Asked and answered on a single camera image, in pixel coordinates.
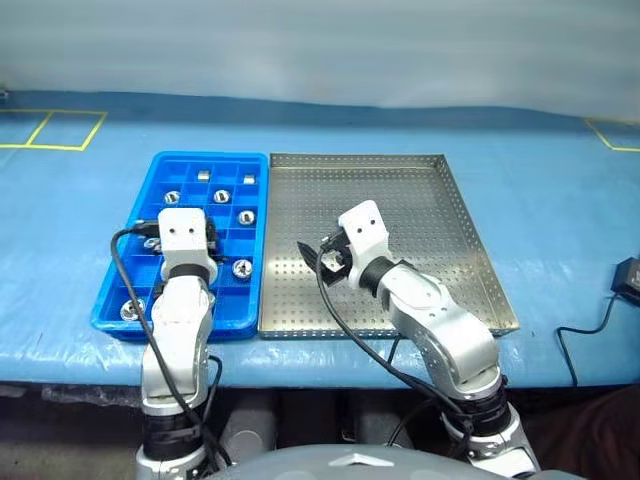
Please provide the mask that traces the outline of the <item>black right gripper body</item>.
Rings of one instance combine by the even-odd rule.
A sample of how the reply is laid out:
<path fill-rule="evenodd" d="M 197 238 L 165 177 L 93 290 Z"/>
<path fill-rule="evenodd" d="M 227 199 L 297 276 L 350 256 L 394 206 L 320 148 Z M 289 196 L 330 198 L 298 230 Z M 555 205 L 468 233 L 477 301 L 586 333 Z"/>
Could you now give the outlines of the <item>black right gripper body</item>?
<path fill-rule="evenodd" d="M 350 240 L 344 230 L 336 230 L 321 240 L 321 250 L 333 256 L 338 271 L 349 273 L 353 258 L 350 251 Z"/>

